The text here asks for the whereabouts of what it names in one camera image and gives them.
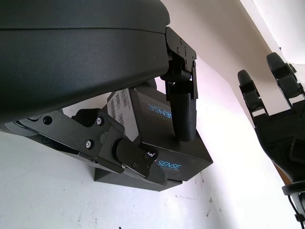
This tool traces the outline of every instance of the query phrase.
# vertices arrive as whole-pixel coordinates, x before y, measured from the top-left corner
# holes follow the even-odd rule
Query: screw
[[[86,148],[89,149],[91,147],[91,141],[86,142]]]
[[[100,125],[102,123],[101,118],[97,118],[96,123],[97,123],[97,125]]]
[[[47,137],[43,137],[42,138],[42,142],[44,143],[44,144],[49,144],[50,142],[51,142],[51,139],[49,139],[49,138],[47,138]]]

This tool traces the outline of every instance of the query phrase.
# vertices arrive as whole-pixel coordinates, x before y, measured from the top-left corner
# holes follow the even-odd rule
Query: curved black cover
[[[113,28],[165,33],[160,0],[0,0],[0,29]]]
[[[168,23],[159,0],[0,0],[0,123],[165,74]]]

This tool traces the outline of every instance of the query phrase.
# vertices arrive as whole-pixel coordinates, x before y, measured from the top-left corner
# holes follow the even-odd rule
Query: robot
[[[269,115],[258,90],[246,70],[238,73],[240,90],[255,125],[257,138],[270,159],[282,169],[292,182],[282,187],[295,210],[295,218],[305,221],[305,100],[303,86],[297,82],[293,65],[285,63],[273,52],[267,55],[269,68],[290,109]],[[303,100],[293,103],[292,98]]]
[[[160,76],[179,141],[196,135],[196,52],[159,0],[0,1],[0,130],[90,165],[166,185],[166,174],[101,109],[63,107]]]

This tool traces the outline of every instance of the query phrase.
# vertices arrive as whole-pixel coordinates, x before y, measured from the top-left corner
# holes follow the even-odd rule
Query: barcode label
[[[115,119],[115,109],[114,109],[114,100],[111,99],[110,102],[110,111],[111,111],[111,117]]]
[[[116,94],[115,101],[116,101],[116,107],[119,110],[121,107],[121,101],[120,101],[120,95],[118,93]]]
[[[119,114],[119,122],[124,125],[123,115],[122,113]]]
[[[124,126],[124,135],[131,141],[139,136],[128,88],[116,91],[113,94],[107,103],[107,110],[108,115]]]
[[[126,107],[128,105],[128,101],[127,101],[127,95],[126,95],[126,90],[122,90],[122,99],[123,99],[123,104],[124,104],[124,107]]]

